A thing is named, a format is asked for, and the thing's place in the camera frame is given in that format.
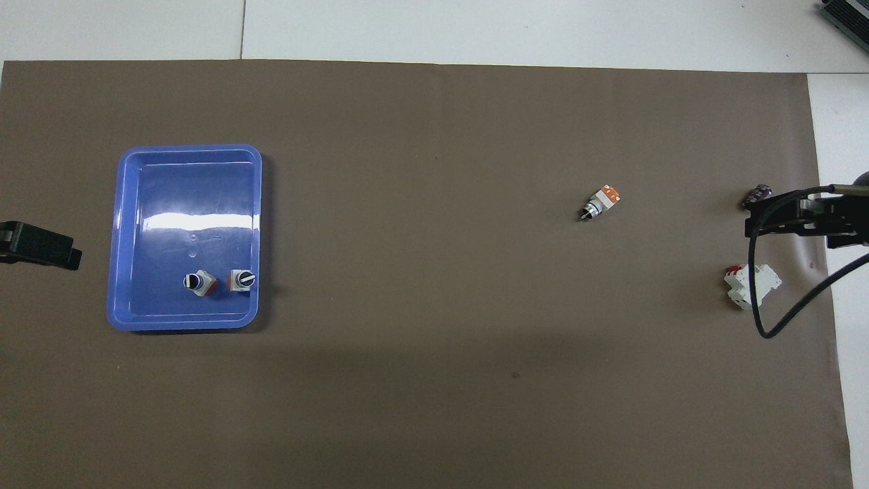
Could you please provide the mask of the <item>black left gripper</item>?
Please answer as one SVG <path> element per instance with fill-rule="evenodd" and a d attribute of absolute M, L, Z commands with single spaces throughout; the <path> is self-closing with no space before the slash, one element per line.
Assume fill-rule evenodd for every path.
<path fill-rule="evenodd" d="M 73 247 L 74 238 L 20 221 L 1 223 L 1 262 L 47 264 L 79 270 L 83 251 Z"/>

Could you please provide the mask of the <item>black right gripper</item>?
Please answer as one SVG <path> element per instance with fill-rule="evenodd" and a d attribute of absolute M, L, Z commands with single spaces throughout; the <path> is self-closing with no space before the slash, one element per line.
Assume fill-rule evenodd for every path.
<path fill-rule="evenodd" d="M 751 191 L 745 197 L 745 237 L 770 234 L 802 236 L 811 228 L 826 237 L 826 247 L 867 247 L 868 197 L 843 195 L 809 199 L 808 191 L 773 195 L 771 191 Z M 761 217 L 769 214 L 761 222 Z"/>

